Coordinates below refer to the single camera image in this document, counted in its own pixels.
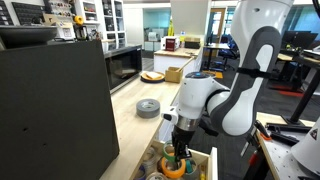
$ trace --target gray tape roll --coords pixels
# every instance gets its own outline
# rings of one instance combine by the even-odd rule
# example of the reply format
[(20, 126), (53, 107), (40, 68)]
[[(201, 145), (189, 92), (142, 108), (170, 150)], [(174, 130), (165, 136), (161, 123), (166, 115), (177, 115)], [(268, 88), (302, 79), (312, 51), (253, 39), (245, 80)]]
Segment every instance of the gray tape roll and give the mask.
[(136, 107), (137, 115), (142, 118), (154, 118), (160, 114), (160, 103), (155, 99), (143, 99)]

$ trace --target red object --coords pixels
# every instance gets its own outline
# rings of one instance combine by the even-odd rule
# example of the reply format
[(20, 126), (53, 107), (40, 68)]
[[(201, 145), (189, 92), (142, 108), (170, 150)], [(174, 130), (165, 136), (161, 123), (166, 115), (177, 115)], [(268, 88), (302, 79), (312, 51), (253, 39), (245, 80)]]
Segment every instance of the red object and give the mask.
[(175, 50), (175, 44), (176, 40), (175, 39), (166, 39), (166, 51), (174, 51)]
[(249, 159), (249, 165), (253, 166), (257, 162), (257, 151), (255, 151)]
[(266, 141), (271, 141), (271, 140), (272, 140), (271, 137), (266, 137), (266, 136), (263, 135), (262, 133), (260, 133), (260, 136), (261, 136), (264, 140), (266, 140)]

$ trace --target office chair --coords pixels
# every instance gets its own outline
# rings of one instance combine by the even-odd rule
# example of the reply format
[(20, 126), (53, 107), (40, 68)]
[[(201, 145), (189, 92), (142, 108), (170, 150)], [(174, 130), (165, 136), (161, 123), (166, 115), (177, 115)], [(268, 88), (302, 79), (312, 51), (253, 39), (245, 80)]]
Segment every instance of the office chair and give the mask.
[(219, 56), (223, 57), (224, 63), (223, 68), (226, 71), (227, 69), (232, 69), (235, 71), (235, 68), (228, 64), (228, 59), (238, 59), (240, 57), (239, 49), (236, 43), (233, 41), (230, 35), (224, 35), (221, 37), (221, 43), (228, 43), (230, 49), (223, 49), (219, 51)]

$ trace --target wooden box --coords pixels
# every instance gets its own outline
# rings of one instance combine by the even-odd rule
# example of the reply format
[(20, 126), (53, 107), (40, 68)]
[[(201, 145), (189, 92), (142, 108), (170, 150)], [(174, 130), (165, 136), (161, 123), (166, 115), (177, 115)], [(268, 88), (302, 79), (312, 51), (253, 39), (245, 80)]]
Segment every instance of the wooden box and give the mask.
[(169, 67), (168, 70), (166, 70), (165, 74), (165, 81), (166, 82), (174, 82), (174, 83), (180, 83), (183, 75), (183, 70), (177, 72), (179, 68), (177, 67)]

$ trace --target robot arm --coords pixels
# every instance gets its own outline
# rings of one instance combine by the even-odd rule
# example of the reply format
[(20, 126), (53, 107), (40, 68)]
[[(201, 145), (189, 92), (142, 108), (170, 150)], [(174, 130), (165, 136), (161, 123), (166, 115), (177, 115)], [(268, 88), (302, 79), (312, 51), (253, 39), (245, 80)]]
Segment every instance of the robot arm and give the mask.
[(182, 82), (179, 104), (164, 119), (175, 119), (172, 132), (176, 160), (190, 157), (188, 144), (204, 109), (220, 133), (239, 136), (255, 120), (260, 87), (275, 64), (280, 32), (293, 0), (240, 0), (231, 35), (240, 50), (240, 64), (230, 91), (203, 73), (188, 74)]

